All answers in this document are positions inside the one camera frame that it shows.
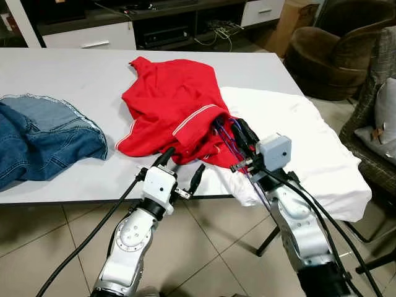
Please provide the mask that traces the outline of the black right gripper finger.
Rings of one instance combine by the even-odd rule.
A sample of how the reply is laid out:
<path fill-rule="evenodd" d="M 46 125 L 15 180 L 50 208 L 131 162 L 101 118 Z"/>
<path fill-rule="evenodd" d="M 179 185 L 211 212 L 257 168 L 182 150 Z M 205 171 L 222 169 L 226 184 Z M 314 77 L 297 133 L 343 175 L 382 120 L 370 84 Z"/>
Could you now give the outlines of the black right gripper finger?
<path fill-rule="evenodd" d="M 255 146 L 259 142 L 259 138 L 245 119 L 240 119 L 240 146 L 241 150 L 246 152 L 255 152 Z"/>
<path fill-rule="evenodd" d="M 255 155 L 256 134 L 243 119 L 234 120 L 234 138 L 238 150 L 245 158 Z"/>

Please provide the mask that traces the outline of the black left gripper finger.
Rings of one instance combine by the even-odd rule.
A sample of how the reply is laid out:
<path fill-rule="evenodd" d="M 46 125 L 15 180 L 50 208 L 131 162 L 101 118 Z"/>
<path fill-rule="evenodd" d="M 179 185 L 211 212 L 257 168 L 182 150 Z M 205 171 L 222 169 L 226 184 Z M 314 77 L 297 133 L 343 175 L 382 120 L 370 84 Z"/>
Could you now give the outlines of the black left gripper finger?
<path fill-rule="evenodd" d="M 196 189 L 200 186 L 200 182 L 203 176 L 205 170 L 205 164 L 200 164 L 198 168 L 195 170 L 193 173 L 192 177 L 190 178 L 189 182 L 189 193 L 194 194 L 196 192 Z"/>
<path fill-rule="evenodd" d="M 168 147 L 156 160 L 155 167 L 161 167 L 164 170 L 169 170 L 168 162 L 170 161 L 173 153 L 175 153 L 175 147 Z"/>

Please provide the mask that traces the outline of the red polo shirt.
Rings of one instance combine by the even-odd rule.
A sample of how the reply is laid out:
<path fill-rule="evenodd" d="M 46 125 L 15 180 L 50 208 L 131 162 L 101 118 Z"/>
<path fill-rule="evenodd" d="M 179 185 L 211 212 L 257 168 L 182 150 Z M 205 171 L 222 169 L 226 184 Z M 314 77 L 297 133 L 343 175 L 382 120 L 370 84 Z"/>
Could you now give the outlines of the red polo shirt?
<path fill-rule="evenodd" d="M 127 135 L 116 150 L 130 157 L 146 157 L 175 147 L 172 161 L 186 165 L 203 161 L 229 169 L 231 156 L 212 124 L 234 117 L 226 108 L 213 67 L 188 59 L 130 63 L 137 79 L 122 94 L 131 114 Z"/>

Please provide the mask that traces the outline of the blue denim jeans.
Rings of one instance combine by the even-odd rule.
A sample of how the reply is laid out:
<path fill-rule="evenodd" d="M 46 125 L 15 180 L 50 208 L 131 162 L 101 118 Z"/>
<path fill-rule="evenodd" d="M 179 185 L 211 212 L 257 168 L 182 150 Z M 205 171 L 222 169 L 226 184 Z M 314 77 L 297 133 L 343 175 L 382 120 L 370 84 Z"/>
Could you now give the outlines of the blue denim jeans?
<path fill-rule="evenodd" d="M 49 181 L 84 158 L 105 160 L 105 133 L 68 101 L 0 96 L 0 191 L 25 181 Z"/>

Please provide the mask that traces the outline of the white cotton shirt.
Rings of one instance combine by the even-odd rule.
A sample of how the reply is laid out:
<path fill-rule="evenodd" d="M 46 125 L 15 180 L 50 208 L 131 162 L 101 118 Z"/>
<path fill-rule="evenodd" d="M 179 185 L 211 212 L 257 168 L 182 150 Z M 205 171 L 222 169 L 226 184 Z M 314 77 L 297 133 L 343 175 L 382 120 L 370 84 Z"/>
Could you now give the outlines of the white cotton shirt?
<path fill-rule="evenodd" d="M 280 133 L 292 141 L 293 171 L 303 189 L 334 218 L 357 222 L 364 217 L 372 192 L 355 157 L 302 95 L 254 88 L 222 87 L 220 95 L 231 115 L 245 119 L 261 138 Z"/>

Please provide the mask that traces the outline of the black table leg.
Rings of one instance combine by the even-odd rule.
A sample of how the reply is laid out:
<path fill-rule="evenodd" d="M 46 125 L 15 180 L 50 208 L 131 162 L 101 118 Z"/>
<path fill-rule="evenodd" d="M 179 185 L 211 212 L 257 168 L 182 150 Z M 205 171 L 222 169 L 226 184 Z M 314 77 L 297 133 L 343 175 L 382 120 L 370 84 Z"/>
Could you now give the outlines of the black table leg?
<path fill-rule="evenodd" d="M 263 241 L 263 243 L 260 244 L 260 246 L 257 248 L 255 251 L 255 255 L 258 257 L 263 256 L 265 254 L 265 250 L 269 247 L 269 245 L 272 243 L 272 241 L 280 234 L 280 227 L 274 227 L 274 229 L 269 233 L 269 235 L 266 237 L 266 239 Z"/>

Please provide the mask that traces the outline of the grey left robot foot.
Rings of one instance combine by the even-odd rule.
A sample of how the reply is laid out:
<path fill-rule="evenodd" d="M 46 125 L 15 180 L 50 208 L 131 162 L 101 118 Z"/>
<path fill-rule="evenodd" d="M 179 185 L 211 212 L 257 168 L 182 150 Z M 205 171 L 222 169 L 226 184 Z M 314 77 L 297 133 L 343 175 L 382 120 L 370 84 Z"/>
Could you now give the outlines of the grey left robot foot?
<path fill-rule="evenodd" d="M 164 297 L 164 294 L 155 286 L 143 286 L 138 288 L 131 297 Z"/>

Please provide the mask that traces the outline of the black media player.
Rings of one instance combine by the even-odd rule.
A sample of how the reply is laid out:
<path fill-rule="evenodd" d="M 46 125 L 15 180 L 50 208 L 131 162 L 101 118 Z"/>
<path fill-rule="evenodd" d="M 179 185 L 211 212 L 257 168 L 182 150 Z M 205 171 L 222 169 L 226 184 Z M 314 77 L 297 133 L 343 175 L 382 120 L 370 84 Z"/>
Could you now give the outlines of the black media player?
<path fill-rule="evenodd" d="M 143 48 L 154 48 L 168 43 L 176 43 L 189 39 L 189 28 L 186 26 L 144 32 L 141 45 Z"/>

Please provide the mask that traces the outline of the tall brown cardboard box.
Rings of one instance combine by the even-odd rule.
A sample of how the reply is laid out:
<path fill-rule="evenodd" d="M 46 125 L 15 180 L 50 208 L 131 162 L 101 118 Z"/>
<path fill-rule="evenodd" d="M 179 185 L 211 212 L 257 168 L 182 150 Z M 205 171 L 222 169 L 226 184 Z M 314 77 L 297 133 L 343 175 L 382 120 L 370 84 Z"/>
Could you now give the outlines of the tall brown cardboard box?
<path fill-rule="evenodd" d="M 266 50 L 283 57 L 293 32 L 311 25 L 318 10 L 319 4 L 314 0 L 286 0 L 277 27 L 266 44 Z"/>

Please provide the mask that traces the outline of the small white drawer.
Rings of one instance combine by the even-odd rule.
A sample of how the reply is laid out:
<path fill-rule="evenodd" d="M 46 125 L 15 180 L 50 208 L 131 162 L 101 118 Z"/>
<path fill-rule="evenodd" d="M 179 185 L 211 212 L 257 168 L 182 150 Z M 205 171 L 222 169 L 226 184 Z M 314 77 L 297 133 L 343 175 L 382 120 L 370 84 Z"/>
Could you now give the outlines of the small white drawer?
<path fill-rule="evenodd" d="M 249 0 L 245 3 L 240 25 L 250 25 L 270 22 L 280 18 L 285 0 Z"/>

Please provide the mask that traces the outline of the light grey cushion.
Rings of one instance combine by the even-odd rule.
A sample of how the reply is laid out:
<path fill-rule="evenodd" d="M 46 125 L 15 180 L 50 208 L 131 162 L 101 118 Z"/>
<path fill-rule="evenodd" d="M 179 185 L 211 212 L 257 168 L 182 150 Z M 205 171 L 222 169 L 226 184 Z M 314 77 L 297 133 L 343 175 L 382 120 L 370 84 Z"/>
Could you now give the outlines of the light grey cushion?
<path fill-rule="evenodd" d="M 357 128 L 355 136 L 364 145 L 396 164 L 396 79 L 388 77 L 374 102 L 374 126 Z"/>

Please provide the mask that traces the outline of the black tv cabinet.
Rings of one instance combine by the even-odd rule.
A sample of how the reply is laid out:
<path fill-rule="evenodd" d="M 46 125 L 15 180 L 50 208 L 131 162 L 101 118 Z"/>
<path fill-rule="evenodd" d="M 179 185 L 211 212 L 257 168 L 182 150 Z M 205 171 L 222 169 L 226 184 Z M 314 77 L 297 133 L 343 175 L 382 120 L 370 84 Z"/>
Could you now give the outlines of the black tv cabinet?
<path fill-rule="evenodd" d="M 56 12 L 51 4 L 43 8 L 37 1 L 34 25 L 43 36 L 83 28 L 131 22 L 136 38 L 136 50 L 173 50 L 200 43 L 204 46 L 230 43 L 234 36 L 250 28 L 271 24 L 277 20 L 243 27 L 240 25 L 245 3 L 249 0 L 76 0 L 60 3 L 65 12 Z M 186 26 L 189 39 L 154 48 L 143 48 L 142 34 Z"/>

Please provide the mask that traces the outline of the grey wicker chair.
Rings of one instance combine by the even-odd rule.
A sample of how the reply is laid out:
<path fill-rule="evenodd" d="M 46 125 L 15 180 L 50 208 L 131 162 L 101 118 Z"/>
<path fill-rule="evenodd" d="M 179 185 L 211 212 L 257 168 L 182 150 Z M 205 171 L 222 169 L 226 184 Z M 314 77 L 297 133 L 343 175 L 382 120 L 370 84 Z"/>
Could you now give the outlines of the grey wicker chair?
<path fill-rule="evenodd" d="M 396 166 L 385 156 L 380 145 L 371 144 L 371 136 L 356 135 L 357 131 L 369 131 L 376 124 L 376 103 L 379 91 L 396 71 L 396 28 L 382 29 L 369 65 L 368 76 L 356 94 L 358 103 L 350 118 L 340 130 L 340 141 L 354 156 L 360 159 L 359 170 L 372 187 L 374 198 L 395 204 Z"/>

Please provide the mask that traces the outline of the white glass door cabinet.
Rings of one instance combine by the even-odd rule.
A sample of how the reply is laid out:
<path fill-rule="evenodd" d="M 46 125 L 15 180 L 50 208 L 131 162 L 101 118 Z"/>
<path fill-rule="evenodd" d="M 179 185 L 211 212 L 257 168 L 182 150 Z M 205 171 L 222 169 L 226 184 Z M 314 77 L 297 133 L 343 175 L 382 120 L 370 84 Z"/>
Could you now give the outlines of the white glass door cabinet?
<path fill-rule="evenodd" d="M 0 0 L 0 47 L 12 47 L 5 42 L 14 39 L 14 47 L 45 48 L 34 20 L 25 0 Z"/>

